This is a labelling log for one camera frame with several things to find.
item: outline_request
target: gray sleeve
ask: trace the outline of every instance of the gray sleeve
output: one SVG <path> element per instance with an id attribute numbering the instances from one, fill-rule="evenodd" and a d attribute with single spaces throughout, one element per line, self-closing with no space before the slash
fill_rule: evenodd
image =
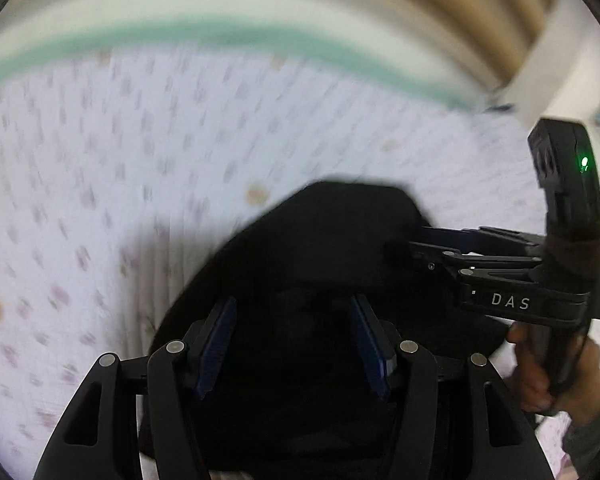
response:
<path id="1" fill-rule="evenodd" d="M 578 474 L 584 476 L 600 451 L 600 415 L 582 428 L 572 424 L 564 435 L 562 448 L 570 455 Z"/>

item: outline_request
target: black garment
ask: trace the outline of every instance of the black garment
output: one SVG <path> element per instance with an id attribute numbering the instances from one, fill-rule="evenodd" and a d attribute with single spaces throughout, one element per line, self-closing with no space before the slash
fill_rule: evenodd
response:
<path id="1" fill-rule="evenodd" d="M 200 270 L 151 352 L 182 338 L 218 298 L 236 298 L 216 387 L 189 407 L 209 469 L 258 480 L 374 476 L 395 406 L 369 390 L 350 338 L 346 304 L 355 293 L 434 354 L 490 355 L 500 346 L 506 325 L 450 308 L 431 278 L 385 259 L 387 242 L 425 225 L 399 189 L 321 182 L 248 226 Z M 152 455 L 146 418 L 140 448 Z"/>

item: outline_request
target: metal rivet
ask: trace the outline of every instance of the metal rivet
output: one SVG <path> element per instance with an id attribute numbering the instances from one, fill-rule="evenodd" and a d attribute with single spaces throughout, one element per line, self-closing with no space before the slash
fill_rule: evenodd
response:
<path id="1" fill-rule="evenodd" d="M 488 363 L 487 358 L 482 354 L 472 354 L 471 362 L 476 366 L 485 366 Z"/>
<path id="2" fill-rule="evenodd" d="M 184 343 L 182 341 L 171 341 L 167 345 L 167 352 L 170 354 L 179 354 L 184 350 Z"/>
<path id="3" fill-rule="evenodd" d="M 116 362 L 116 356 L 113 354 L 104 354 L 99 360 L 98 364 L 100 366 L 111 366 Z"/>
<path id="4" fill-rule="evenodd" d="M 407 339 L 406 341 L 400 343 L 400 350 L 407 352 L 407 354 L 416 353 L 418 351 L 418 343 L 415 341 L 409 341 Z"/>

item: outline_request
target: green fabric border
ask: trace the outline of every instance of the green fabric border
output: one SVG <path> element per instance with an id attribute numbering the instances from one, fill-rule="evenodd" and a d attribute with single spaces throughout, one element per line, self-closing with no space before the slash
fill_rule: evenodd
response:
<path id="1" fill-rule="evenodd" d="M 409 94 L 471 108 L 473 103 L 431 84 L 408 80 L 394 69 L 327 38 L 285 26 L 262 27 L 227 18 L 192 22 L 176 20 L 103 29 L 72 38 L 57 38 L 0 60 L 0 81 L 31 66 L 92 50 L 120 45 L 195 41 L 201 46 L 241 47 L 252 52 L 301 56 L 321 60 L 347 72 L 370 78 Z"/>

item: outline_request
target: blue gripper pad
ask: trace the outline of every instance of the blue gripper pad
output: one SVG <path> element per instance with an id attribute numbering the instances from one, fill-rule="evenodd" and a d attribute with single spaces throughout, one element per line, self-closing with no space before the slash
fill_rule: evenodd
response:
<path id="1" fill-rule="evenodd" d="M 369 387 L 386 400 L 391 391 L 388 378 L 397 366 L 395 351 L 364 296 L 351 299 L 349 319 Z"/>
<path id="2" fill-rule="evenodd" d="M 237 318 L 237 309 L 234 298 L 226 300 L 219 311 L 216 311 L 216 308 L 218 307 L 219 305 L 217 305 L 206 318 L 205 326 L 202 327 L 198 334 L 198 338 L 196 339 L 196 344 L 199 343 L 199 338 L 202 337 L 206 339 L 201 341 L 203 347 L 198 358 L 198 380 L 196 381 L 195 387 L 195 393 L 201 400 L 204 399 L 206 394 L 213 390 L 216 385 L 216 379 L 218 378 L 218 374 L 222 368 L 222 362 L 224 362 L 224 357 L 229 348 Z"/>

